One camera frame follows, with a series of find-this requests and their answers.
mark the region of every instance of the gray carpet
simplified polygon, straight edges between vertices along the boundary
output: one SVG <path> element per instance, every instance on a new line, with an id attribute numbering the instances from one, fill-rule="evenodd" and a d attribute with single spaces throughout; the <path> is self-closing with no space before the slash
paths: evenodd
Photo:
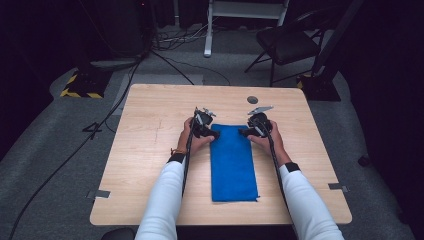
<path id="1" fill-rule="evenodd" d="M 211 58 L 203 57 L 203 47 L 204 39 L 200 39 L 176 50 L 158 53 L 218 71 L 233 86 L 268 85 L 267 63 L 243 73 L 260 52 L 254 32 L 240 30 L 215 34 Z M 204 85 L 228 85 L 227 80 L 214 71 L 173 64 L 188 76 L 203 76 Z M 291 75 L 308 69 L 311 64 L 312 60 L 308 59 L 278 67 L 277 75 Z M 51 93 L 55 100 L 0 162 L 0 240 L 8 238 L 19 211 L 34 191 L 88 136 L 82 129 L 106 116 L 119 96 L 128 70 L 113 74 L 104 99 L 59 97 L 72 72 L 64 73 L 52 84 Z M 178 75 L 152 54 L 140 64 L 136 74 Z M 183 78 L 178 81 L 187 84 Z M 334 83 L 342 97 L 341 102 L 309 102 L 309 105 L 340 183 L 351 190 L 345 196 L 353 221 L 340 226 L 343 235 L 353 240 L 414 239 L 409 227 L 397 219 L 396 200 L 379 174 L 372 166 L 363 168 L 357 164 L 357 159 L 367 152 L 361 127 L 343 77 L 338 74 Z M 276 87 L 295 87 L 295 81 L 279 82 Z M 112 115 L 107 121 L 109 127 L 116 129 L 119 119 L 119 115 Z M 89 221 L 92 200 L 85 196 L 89 190 L 97 189 L 114 139 L 114 133 L 105 126 L 101 130 L 34 199 L 23 215 L 14 239 L 98 240 L 105 232 L 118 227 L 93 226 Z M 263 235 L 259 239 L 271 239 L 267 232 Z"/>

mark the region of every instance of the wrist strap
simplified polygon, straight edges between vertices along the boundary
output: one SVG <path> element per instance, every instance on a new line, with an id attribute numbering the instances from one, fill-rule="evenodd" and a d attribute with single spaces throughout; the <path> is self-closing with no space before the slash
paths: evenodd
<path id="1" fill-rule="evenodd" d="M 294 171 L 300 171 L 299 165 L 294 162 L 288 162 L 284 165 L 286 165 L 287 171 L 289 171 L 289 173 Z"/>
<path id="2" fill-rule="evenodd" d="M 185 154 L 184 153 L 174 153 L 174 154 L 172 154 L 172 156 L 169 158 L 169 160 L 168 160 L 168 162 L 167 163 L 170 163 L 170 162 L 179 162 L 179 163 L 183 163 L 183 161 L 184 161 L 184 158 L 185 158 Z"/>

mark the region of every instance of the black chair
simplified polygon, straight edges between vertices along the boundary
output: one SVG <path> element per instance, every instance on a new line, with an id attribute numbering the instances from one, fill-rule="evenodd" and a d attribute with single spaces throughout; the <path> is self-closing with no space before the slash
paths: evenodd
<path id="1" fill-rule="evenodd" d="M 321 52 L 324 34 L 327 30 L 335 27 L 334 25 L 340 19 L 342 10 L 343 8 L 340 6 L 332 6 L 310 11 L 287 24 L 258 32 L 256 34 L 256 40 L 264 51 L 244 72 L 247 73 L 257 63 L 271 60 L 269 86 L 272 87 L 275 82 L 313 70 L 317 56 Z M 312 36 L 308 36 L 305 31 L 316 32 Z M 265 54 L 268 55 L 268 58 L 262 59 Z M 315 57 L 311 70 L 274 80 L 275 64 L 285 65 L 310 57 Z"/>
<path id="2" fill-rule="evenodd" d="M 134 240 L 135 233 L 131 228 L 118 228 L 107 232 L 101 240 Z"/>

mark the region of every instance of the table top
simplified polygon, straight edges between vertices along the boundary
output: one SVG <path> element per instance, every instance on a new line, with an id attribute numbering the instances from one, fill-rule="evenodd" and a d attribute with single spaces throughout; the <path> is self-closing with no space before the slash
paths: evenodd
<path id="1" fill-rule="evenodd" d="M 250 104 L 249 96 L 259 102 Z M 138 225 L 159 173 L 176 148 L 183 123 L 195 107 L 216 114 L 212 123 L 247 125 L 247 113 L 259 106 L 278 123 L 286 151 L 299 164 L 327 204 L 336 223 L 352 220 L 317 126 L 299 89 L 228 86 L 134 84 L 116 132 L 99 190 L 109 198 L 95 200 L 94 225 Z M 210 149 L 191 156 L 178 225 L 291 224 L 279 190 L 272 159 L 252 144 L 260 198 L 257 202 L 214 203 L 211 198 Z"/>

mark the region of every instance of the folded blue towel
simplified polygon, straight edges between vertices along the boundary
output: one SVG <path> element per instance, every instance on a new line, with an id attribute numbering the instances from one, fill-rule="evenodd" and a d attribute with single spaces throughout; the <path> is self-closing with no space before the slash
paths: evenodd
<path id="1" fill-rule="evenodd" d="M 212 201 L 256 201 L 258 187 L 250 141 L 239 134 L 245 125 L 213 124 L 220 137 L 210 144 Z"/>

